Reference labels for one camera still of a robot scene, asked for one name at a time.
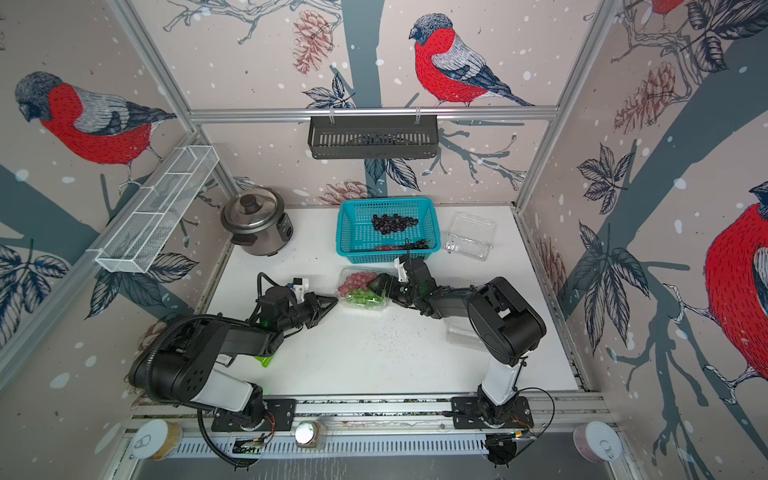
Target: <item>green object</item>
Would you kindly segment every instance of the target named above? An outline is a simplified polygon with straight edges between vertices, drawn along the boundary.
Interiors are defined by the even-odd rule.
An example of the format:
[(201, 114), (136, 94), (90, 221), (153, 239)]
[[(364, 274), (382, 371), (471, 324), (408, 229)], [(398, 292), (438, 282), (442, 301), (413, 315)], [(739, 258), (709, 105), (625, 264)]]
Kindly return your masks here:
[(259, 362), (261, 362), (261, 366), (264, 367), (264, 368), (270, 366), (270, 362), (272, 361), (273, 358), (275, 358), (274, 355), (272, 355), (272, 356), (254, 356), (254, 359), (256, 359)]
[(366, 288), (356, 288), (349, 292), (345, 298), (347, 303), (362, 306), (364, 308), (375, 309), (384, 303), (384, 297), (376, 295), (373, 291)]

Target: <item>clear plastic container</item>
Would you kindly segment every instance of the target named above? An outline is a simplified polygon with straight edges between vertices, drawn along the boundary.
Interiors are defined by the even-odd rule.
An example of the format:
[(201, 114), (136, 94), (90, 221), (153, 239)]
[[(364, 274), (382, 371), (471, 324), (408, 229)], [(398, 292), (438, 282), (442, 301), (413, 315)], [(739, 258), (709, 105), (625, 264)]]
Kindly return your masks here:
[(482, 340), (475, 334), (468, 318), (449, 316), (442, 321), (448, 327), (445, 331), (445, 340), (451, 345), (463, 346), (479, 352), (488, 351)]
[(477, 215), (456, 212), (443, 248), (485, 262), (493, 248), (496, 222)]
[(380, 273), (384, 272), (363, 268), (342, 270), (339, 276), (339, 287), (336, 288), (339, 303), (365, 310), (384, 310), (389, 305), (389, 298), (376, 295), (367, 286)]

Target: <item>vent grille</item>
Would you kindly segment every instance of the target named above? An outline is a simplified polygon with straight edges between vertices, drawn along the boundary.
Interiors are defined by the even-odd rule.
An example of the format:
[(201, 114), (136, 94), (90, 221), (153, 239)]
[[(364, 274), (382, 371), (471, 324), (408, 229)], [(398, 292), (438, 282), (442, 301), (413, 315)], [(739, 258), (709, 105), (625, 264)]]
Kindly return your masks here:
[[(340, 456), (405, 456), (405, 455), (484, 455), (485, 435), (474, 433), (446, 435), (341, 435), (329, 437), (320, 450), (300, 449), (292, 436), (277, 436), (265, 449), (252, 454), (233, 455), (235, 439), (250, 438), (243, 435), (214, 444), (236, 458), (322, 458)], [(174, 458), (214, 457), (202, 438), (185, 438)]]

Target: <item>mounting plate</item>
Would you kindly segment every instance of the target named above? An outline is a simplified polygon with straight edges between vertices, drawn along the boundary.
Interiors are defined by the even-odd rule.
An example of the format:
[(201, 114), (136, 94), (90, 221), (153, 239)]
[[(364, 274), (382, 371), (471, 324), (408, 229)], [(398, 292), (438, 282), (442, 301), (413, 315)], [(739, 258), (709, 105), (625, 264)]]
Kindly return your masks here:
[[(266, 399), (267, 413), (275, 416), (275, 432), (290, 432), (293, 424), (293, 414), (296, 412), (295, 399)], [(221, 416), (214, 417), (214, 423), (210, 426), (212, 432), (239, 432), (244, 433), (241, 426), (245, 422), (231, 413), (223, 410)], [(272, 425), (268, 422), (262, 422), (254, 432), (268, 432)]]
[[(451, 411), (454, 413), (461, 413), (469, 417), (478, 418), (480, 412), (477, 407), (478, 397), (476, 396), (456, 396), (451, 398)], [(523, 423), (518, 423), (512, 420), (507, 421), (500, 427), (490, 427), (482, 420), (471, 420), (466, 416), (453, 416), (453, 428), (457, 430), (469, 430), (469, 429), (528, 429), (524, 423), (533, 425), (533, 417), (531, 416), (531, 408), (528, 405), (528, 399), (524, 396), (518, 396), (512, 407), (512, 413), (515, 414), (518, 419)]]

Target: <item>bird tail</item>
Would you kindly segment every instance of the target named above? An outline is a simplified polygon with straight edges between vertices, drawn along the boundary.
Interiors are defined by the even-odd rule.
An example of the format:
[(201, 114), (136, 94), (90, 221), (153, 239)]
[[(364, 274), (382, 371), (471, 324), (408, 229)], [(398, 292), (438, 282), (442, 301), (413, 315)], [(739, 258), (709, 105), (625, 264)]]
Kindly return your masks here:
[(534, 107), (535, 105), (528, 103), (527, 101), (523, 100), (522, 98), (518, 97), (517, 95), (513, 94), (512, 91), (507, 87), (506, 89), (500, 89), (498, 91), (498, 94), (500, 94), (504, 98), (508, 98), (512, 100), (513, 102), (519, 103), (522, 107)]

